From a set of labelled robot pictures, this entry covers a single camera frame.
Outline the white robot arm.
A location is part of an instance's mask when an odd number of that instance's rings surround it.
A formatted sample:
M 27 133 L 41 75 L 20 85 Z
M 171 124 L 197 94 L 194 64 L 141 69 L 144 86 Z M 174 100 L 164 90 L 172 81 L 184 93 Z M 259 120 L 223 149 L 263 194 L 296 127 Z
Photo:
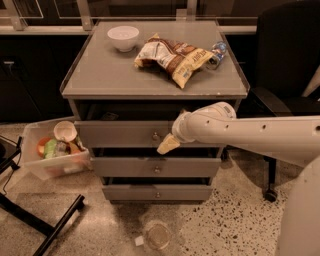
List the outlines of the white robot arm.
M 282 217 L 278 256 L 320 256 L 320 117 L 238 118 L 218 102 L 182 112 L 158 147 L 165 154 L 182 143 L 220 143 L 303 168 Z

